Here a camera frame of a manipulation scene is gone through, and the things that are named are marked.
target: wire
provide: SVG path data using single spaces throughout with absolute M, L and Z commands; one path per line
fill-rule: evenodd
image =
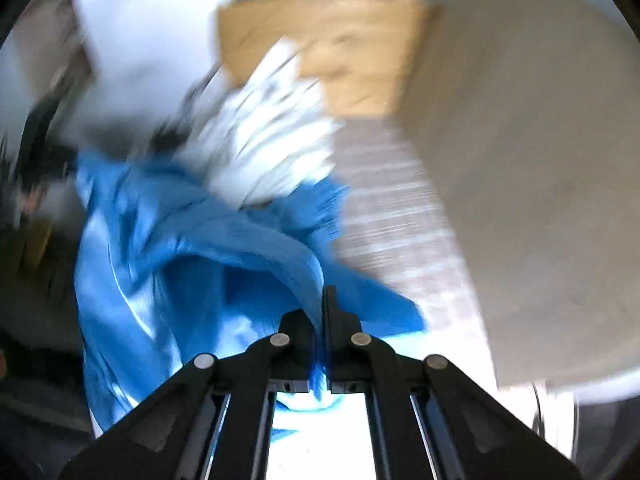
M 544 439 L 545 438 L 545 419 L 542 417 L 542 409 L 540 408 L 540 397 L 538 397 L 538 389 L 536 388 L 536 385 L 534 383 L 531 383 L 531 386 L 533 386 L 533 393 L 536 396 L 536 404 L 538 406 L 536 415 L 533 418 L 533 428 L 531 429 L 535 431 L 540 438 Z

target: blue cloth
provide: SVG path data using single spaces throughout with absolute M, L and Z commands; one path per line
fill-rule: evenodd
M 320 331 L 325 283 L 372 335 L 425 330 L 413 302 L 334 261 L 346 188 L 331 179 L 237 212 L 166 160 L 82 153 L 76 187 L 85 385 L 103 431 L 195 355 L 242 352 L 290 310 Z

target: white cloth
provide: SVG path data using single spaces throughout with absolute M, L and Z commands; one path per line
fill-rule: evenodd
M 175 158 L 233 208 L 287 196 L 334 165 L 332 133 L 318 80 L 298 79 L 296 47 L 281 39 L 246 85 L 221 92 L 217 73 L 193 104 L 193 129 Z

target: pile of clothes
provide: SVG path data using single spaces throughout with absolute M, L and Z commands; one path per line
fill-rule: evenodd
M 197 354 L 243 352 L 290 310 L 302 308 L 320 333 L 324 285 L 374 336 L 426 330 L 412 301 L 335 261 L 348 192 L 330 175 L 340 124 L 324 114 L 318 81 L 297 76 L 295 47 L 281 40 L 242 89 L 226 90 L 216 74 L 173 156 L 79 155 L 88 221 L 75 286 L 100 430 Z M 278 395 L 280 410 L 307 415 L 337 401 Z M 295 418 L 278 420 L 275 429 L 296 429 Z

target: white garment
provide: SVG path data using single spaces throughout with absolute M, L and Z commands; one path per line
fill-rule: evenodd
M 334 165 L 332 133 L 318 80 L 298 79 L 296 47 L 281 39 L 244 88 L 221 92 L 218 72 L 193 104 L 193 129 L 175 158 L 233 208 L 287 196 Z

